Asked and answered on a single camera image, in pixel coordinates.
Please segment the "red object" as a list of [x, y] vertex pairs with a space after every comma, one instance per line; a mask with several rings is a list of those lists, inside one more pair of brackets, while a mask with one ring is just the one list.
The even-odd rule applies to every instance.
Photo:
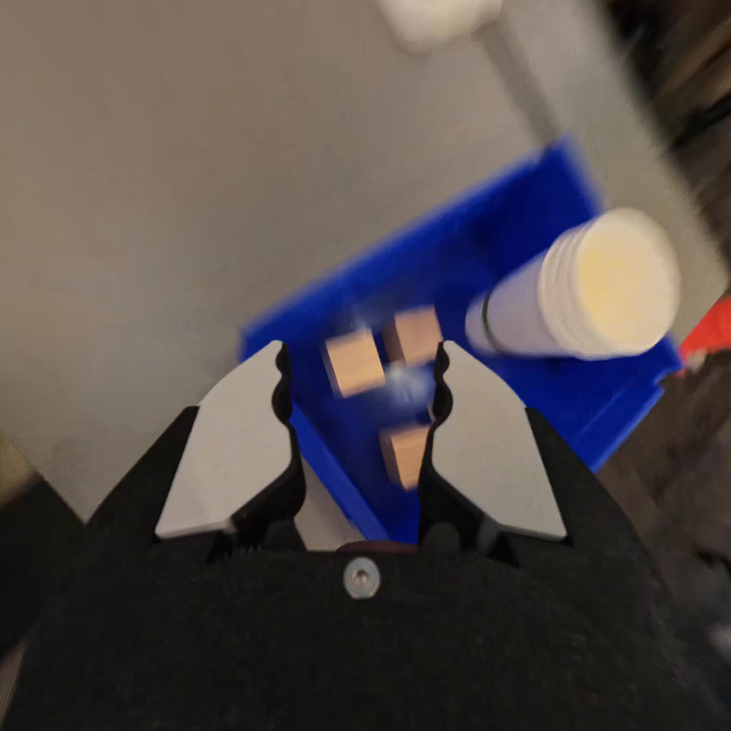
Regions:
[[679, 353], [685, 369], [699, 369], [706, 358], [730, 351], [730, 296], [717, 300], [681, 342]]

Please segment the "wooden cube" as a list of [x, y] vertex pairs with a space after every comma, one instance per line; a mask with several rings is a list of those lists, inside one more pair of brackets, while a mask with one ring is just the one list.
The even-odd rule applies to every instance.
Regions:
[[338, 397], [355, 397], [386, 385], [385, 370], [369, 328], [329, 338], [322, 353], [328, 379]]
[[386, 474], [392, 484], [404, 491], [417, 488], [430, 427], [407, 424], [379, 433], [379, 445]]
[[433, 305], [395, 313], [381, 334], [389, 362], [408, 367], [433, 362], [443, 340]]

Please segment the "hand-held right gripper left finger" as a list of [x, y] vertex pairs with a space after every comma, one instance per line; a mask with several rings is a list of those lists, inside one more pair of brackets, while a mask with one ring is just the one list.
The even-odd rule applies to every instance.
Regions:
[[294, 521], [306, 478], [290, 422], [291, 378], [288, 346], [274, 340], [199, 402], [156, 538], [229, 532], [254, 547], [272, 525]]

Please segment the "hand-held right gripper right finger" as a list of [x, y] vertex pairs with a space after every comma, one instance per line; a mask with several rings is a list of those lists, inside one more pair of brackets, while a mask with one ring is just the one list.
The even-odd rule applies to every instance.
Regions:
[[418, 480], [418, 540], [450, 525], [463, 549], [501, 535], [568, 537], [528, 408], [506, 381], [452, 341], [439, 344], [431, 424]]

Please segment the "blue plastic bin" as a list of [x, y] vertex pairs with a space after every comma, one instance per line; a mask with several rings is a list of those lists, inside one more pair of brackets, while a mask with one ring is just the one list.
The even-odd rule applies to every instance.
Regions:
[[[468, 349], [474, 297], [602, 211], [599, 188], [570, 137], [483, 181], [380, 246], [328, 273], [245, 326], [241, 361], [273, 340], [287, 343], [292, 422], [300, 452], [346, 518], [366, 539], [414, 543], [418, 498], [389, 480], [379, 432], [398, 421], [385, 389], [342, 399], [325, 369], [326, 340], [374, 332], [397, 311], [434, 306], [442, 334]], [[635, 358], [611, 361], [480, 357], [538, 409], [593, 472], [628, 439], [680, 369], [666, 338]]]

